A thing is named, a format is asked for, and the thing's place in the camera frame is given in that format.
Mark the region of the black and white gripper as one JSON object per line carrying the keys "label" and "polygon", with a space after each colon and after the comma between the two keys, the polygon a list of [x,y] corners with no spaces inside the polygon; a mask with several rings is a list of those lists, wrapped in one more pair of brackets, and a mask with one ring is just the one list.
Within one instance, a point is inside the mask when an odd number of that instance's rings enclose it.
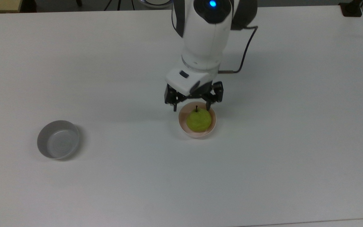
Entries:
{"label": "black and white gripper", "polygon": [[218,74],[218,67],[209,70],[197,70],[188,68],[184,64],[176,64],[166,75],[167,82],[164,103],[177,111],[177,105],[184,102],[188,95],[198,92],[200,99],[206,102],[206,110],[209,111],[215,102],[222,102],[224,87],[223,82],[213,83]]}

